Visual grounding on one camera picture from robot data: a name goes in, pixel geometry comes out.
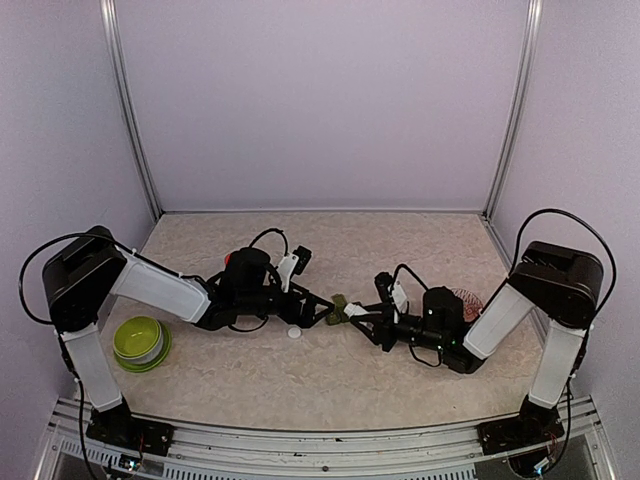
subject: vertical metal post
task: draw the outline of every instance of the vertical metal post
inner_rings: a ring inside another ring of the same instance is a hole
[[[504,187],[504,183],[511,164],[513,148],[518,136],[520,127],[520,119],[524,110],[524,102],[529,85],[529,77],[531,76],[531,68],[533,66],[533,57],[536,50],[536,42],[538,39],[538,29],[540,26],[540,17],[542,15],[542,0],[529,0],[529,11],[527,15],[527,24],[525,27],[524,42],[522,44],[522,52],[520,54],[520,67],[518,69],[518,77],[516,80],[516,90],[511,102],[511,111],[509,112],[509,123],[507,131],[502,142],[500,151],[500,160],[496,174],[493,178],[489,198],[484,208],[484,217],[491,222],[500,199],[500,194]]]
[[[154,221],[157,222],[162,216],[163,210],[160,206],[157,190],[153,183],[153,178],[151,177],[151,171],[149,170],[149,164],[147,163],[147,159],[142,148],[138,123],[133,109],[131,93],[129,92],[124,55],[118,30],[118,17],[116,15],[115,0],[100,0],[100,7],[102,11],[104,30],[107,36],[107,46],[109,48],[111,62],[113,64],[118,96],[120,97],[120,106],[122,107],[124,121],[129,134],[129,141],[131,142],[136,169],[140,176],[140,181],[142,182],[149,210],[151,211]]]

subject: white wall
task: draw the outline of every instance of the white wall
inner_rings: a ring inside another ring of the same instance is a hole
[[[131,245],[151,229],[123,125],[99,3],[0,2],[2,478],[27,478],[55,400],[71,385],[50,327],[20,308],[23,259],[96,223]],[[40,266],[27,293],[46,316]]]
[[[165,210],[480,211],[526,0],[119,0]]]
[[[578,386],[593,394],[623,479],[640,463],[640,3],[545,1],[522,128],[496,226],[511,248],[540,207],[569,209],[608,240],[619,285],[597,321]],[[533,237],[589,248],[565,222]]]

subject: green object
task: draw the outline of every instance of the green object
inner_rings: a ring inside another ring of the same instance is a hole
[[[113,349],[122,358],[141,357],[160,339],[160,323],[151,317],[133,317],[124,322],[113,336]]]
[[[349,317],[344,313],[344,308],[349,303],[346,297],[341,293],[337,293],[331,297],[331,301],[335,305],[335,308],[333,312],[327,316],[327,324],[338,325],[340,323],[348,323]]]
[[[131,372],[131,373],[148,372],[149,370],[156,368],[158,365],[160,365],[164,361],[165,358],[167,358],[167,355],[169,355],[169,350],[171,350],[171,342],[172,342],[171,331],[164,323],[161,323],[161,322],[157,322],[157,323],[160,326],[159,328],[162,329],[162,337],[164,339],[162,350],[160,351],[158,356],[149,363],[144,363],[142,365],[132,365],[128,363],[125,359],[120,358],[114,352],[114,357],[116,358],[116,362],[118,362],[118,365],[120,365],[123,370],[126,370],[127,372]]]

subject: green bowl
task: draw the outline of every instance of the green bowl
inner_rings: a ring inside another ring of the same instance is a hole
[[[113,350],[123,359],[149,353],[160,340],[160,324],[151,317],[133,317],[124,322],[113,336]]]
[[[131,373],[144,373],[144,372],[148,372],[149,370],[156,368],[158,365],[160,365],[165,358],[167,358],[167,355],[169,355],[169,350],[171,350],[171,342],[172,342],[172,338],[171,338],[171,331],[169,330],[169,328],[161,322],[158,322],[160,324],[160,328],[162,328],[162,350],[160,350],[160,353],[158,354],[158,356],[151,360],[149,363],[145,363],[143,365],[133,365],[131,363],[128,363],[124,358],[119,357],[115,352],[114,352],[114,357],[116,359],[116,362],[118,362],[118,365],[120,365],[120,367],[123,370],[126,370],[127,372],[131,372]]]

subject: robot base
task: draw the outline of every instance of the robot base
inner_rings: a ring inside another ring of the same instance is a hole
[[[478,435],[485,455],[516,450],[549,442],[564,435],[556,407],[539,407],[525,398],[517,417],[478,425]]]
[[[166,457],[173,426],[131,416],[126,402],[106,412],[91,412],[87,438],[134,452]]]

